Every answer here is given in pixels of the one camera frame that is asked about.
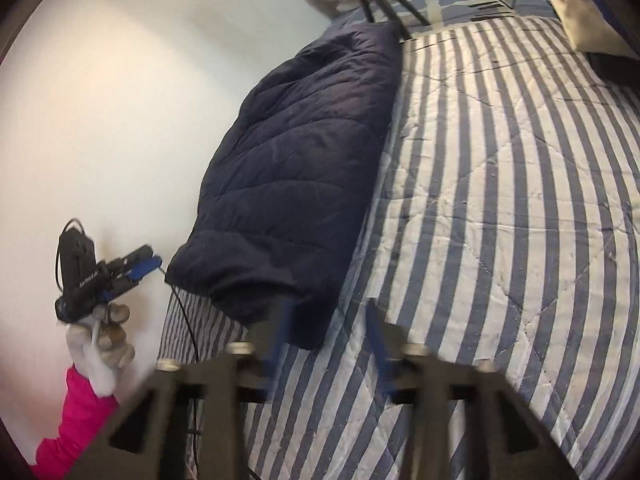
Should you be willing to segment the white gloved left hand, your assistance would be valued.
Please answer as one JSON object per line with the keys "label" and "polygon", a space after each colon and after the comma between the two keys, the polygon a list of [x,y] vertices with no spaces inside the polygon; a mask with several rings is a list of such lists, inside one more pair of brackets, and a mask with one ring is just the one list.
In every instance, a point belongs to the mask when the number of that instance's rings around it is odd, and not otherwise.
{"label": "white gloved left hand", "polygon": [[98,398],[117,389],[122,371],[136,355],[122,327],[130,318],[124,304],[97,306],[66,330],[66,344],[74,367],[86,378]]}

